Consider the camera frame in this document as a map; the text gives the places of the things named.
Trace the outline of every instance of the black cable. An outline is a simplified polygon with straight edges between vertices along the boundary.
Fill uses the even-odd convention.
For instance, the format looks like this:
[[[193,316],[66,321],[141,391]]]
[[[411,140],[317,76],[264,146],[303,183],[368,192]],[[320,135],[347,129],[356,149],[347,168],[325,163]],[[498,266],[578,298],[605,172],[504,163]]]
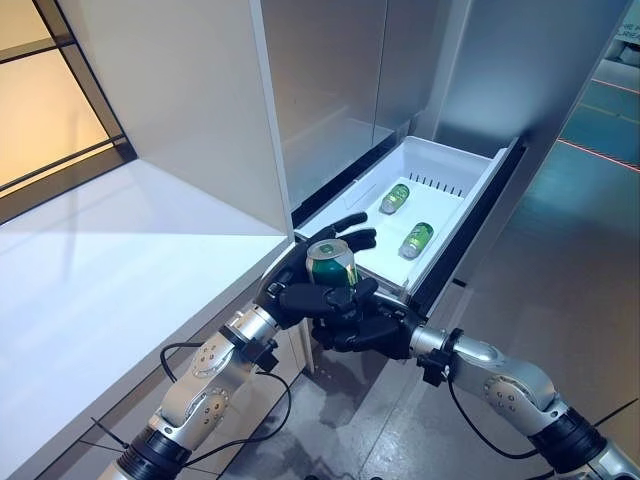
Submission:
[[[609,415],[607,415],[606,417],[601,418],[600,420],[598,420],[596,423],[593,424],[594,427],[599,427],[600,425],[602,425],[604,422],[606,422],[607,420],[615,417],[617,414],[619,414],[620,412],[622,412],[625,408],[630,407],[631,405],[633,405],[634,403],[636,403],[638,401],[637,398],[634,398],[633,400],[631,400],[630,402],[625,403],[624,405],[616,408],[613,412],[611,412]],[[544,473],[542,475],[538,475],[537,477],[531,477],[531,478],[527,478],[526,480],[545,480],[547,478],[551,478],[553,477],[553,474],[555,472],[553,470],[551,470],[550,472]]]
[[[460,402],[458,402],[458,399],[456,398],[456,394],[453,391],[453,383],[451,382],[450,377],[447,378],[447,385],[449,385],[449,393],[451,393],[451,398],[453,399],[453,402],[456,404],[456,407],[458,407],[458,411],[462,414],[464,419],[467,421],[467,424],[471,427],[471,430],[473,430],[475,434],[478,435],[478,437],[480,437],[480,440],[482,440],[489,448],[491,448],[491,450],[502,455],[503,457],[510,458],[511,460],[523,460],[525,458],[531,458],[535,455],[538,455],[538,453],[540,453],[538,452],[537,449],[533,449],[525,453],[508,453],[508,452],[505,452],[504,450],[500,450],[493,443],[491,443],[487,437],[485,437],[484,435],[482,435],[482,433],[480,433],[480,430],[477,429],[477,427],[473,424],[471,419],[467,416],[466,412],[463,410],[462,406],[460,405]]]
[[[631,405],[633,405],[634,403],[636,403],[638,401],[637,398],[634,398],[633,400],[631,400],[630,402],[625,403],[624,405],[622,405],[621,407],[616,408],[613,412],[611,412],[609,415],[607,415],[606,417],[598,420],[596,423],[593,424],[594,427],[599,427],[600,425],[602,425],[604,422],[606,422],[607,420],[609,420],[610,418],[615,417],[617,414],[619,414],[622,410],[624,410],[627,407],[630,407]]]
[[[169,379],[173,383],[176,383],[178,379],[171,371],[171,368],[169,367],[169,363],[167,362],[167,357],[166,357],[167,350],[171,350],[172,348],[180,348],[180,347],[201,347],[202,345],[203,345],[203,342],[178,342],[178,343],[170,343],[169,345],[166,345],[165,347],[163,347],[162,350],[160,350],[160,364],[164,369],[164,373],[167,374],[167,377],[169,377]]]
[[[107,427],[105,427],[104,425],[102,425],[98,420],[96,420],[93,417],[89,417],[91,420],[93,420],[93,423],[95,423],[98,427],[100,427],[100,429],[106,433],[107,435],[109,435],[113,440],[116,441],[116,443],[118,443],[124,450],[126,450],[127,448],[129,448],[129,444],[127,442],[125,442],[124,440],[122,440],[120,437],[118,437],[115,433],[113,433],[111,430],[109,430]]]
[[[261,437],[255,437],[255,438],[245,438],[245,439],[242,439],[242,440],[234,440],[232,442],[228,442],[228,443],[225,443],[223,445],[220,445],[219,447],[214,448],[210,452],[207,452],[204,455],[200,455],[199,457],[188,461],[187,463],[185,463],[183,465],[183,467],[189,467],[189,466],[193,465],[194,463],[199,462],[200,460],[204,460],[205,458],[210,457],[211,455],[215,455],[216,453],[218,453],[221,450],[224,450],[225,448],[233,447],[235,445],[244,445],[244,444],[247,444],[247,443],[258,443],[258,442],[262,442],[264,440],[268,440],[271,437],[273,437],[276,433],[278,433],[280,430],[282,430],[282,428],[284,427],[285,423],[287,423],[287,420],[289,419],[289,414],[291,413],[292,399],[291,399],[291,390],[289,389],[289,385],[287,385],[287,382],[285,382],[282,378],[280,378],[278,375],[275,375],[273,373],[257,372],[257,374],[258,375],[266,375],[267,377],[275,378],[280,383],[282,383],[282,385],[285,388],[285,392],[287,394],[287,400],[288,400],[287,413],[285,414],[284,418],[282,419],[282,422],[280,422],[280,425],[278,425],[278,427],[275,430],[273,430],[271,433],[269,433],[268,435],[263,435]]]

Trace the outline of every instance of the refrigerator drawer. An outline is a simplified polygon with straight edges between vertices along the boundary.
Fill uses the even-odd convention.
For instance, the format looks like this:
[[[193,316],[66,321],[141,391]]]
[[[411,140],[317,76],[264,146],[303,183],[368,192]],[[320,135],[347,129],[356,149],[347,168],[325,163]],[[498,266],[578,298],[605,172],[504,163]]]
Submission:
[[[346,215],[366,211],[366,227],[378,231],[377,246],[356,255],[360,270],[403,301],[416,293],[437,298],[513,172],[521,156],[510,155],[514,149],[519,149],[517,139],[487,158],[407,137],[296,233],[309,237]],[[395,213],[382,213],[383,197],[398,183],[409,188],[407,200]],[[431,225],[433,236],[417,258],[407,260],[399,249],[419,222]],[[421,285],[434,269],[438,278],[446,278],[442,285],[432,279],[431,289],[439,285],[438,291],[425,295]]]

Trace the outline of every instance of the soda can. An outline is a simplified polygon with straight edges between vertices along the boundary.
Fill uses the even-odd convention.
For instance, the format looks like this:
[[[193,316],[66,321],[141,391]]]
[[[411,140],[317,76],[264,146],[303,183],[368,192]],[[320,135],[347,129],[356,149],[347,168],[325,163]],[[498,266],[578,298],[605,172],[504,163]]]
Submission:
[[[402,183],[398,183],[394,186],[389,193],[387,193],[382,199],[380,204],[380,211],[391,215],[398,211],[398,209],[404,205],[404,202],[409,197],[409,187]]]
[[[422,253],[431,237],[433,237],[433,227],[425,222],[417,223],[402,242],[400,255],[413,260]]]
[[[344,240],[330,238],[311,245],[306,266],[312,283],[344,287],[358,281],[353,252]]]

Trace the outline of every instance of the window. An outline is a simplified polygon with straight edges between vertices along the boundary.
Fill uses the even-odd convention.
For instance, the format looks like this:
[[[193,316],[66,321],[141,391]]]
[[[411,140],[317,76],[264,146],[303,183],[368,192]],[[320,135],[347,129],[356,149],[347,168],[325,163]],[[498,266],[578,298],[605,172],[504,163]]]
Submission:
[[[0,0],[0,223],[136,158],[55,0]]]

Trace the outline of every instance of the gray floor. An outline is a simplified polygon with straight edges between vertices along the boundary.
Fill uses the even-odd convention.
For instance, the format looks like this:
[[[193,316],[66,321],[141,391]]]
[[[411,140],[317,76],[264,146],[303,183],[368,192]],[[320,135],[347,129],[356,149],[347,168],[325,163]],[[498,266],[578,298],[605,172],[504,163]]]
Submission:
[[[467,287],[460,317],[468,335],[544,368],[592,420],[640,391],[639,187],[638,173],[557,144]],[[319,366],[294,384],[286,428],[244,447],[224,480],[523,479],[548,470],[488,450],[412,362],[325,352]],[[530,448],[476,399],[459,397],[498,445]],[[640,461],[637,403],[601,431]]]

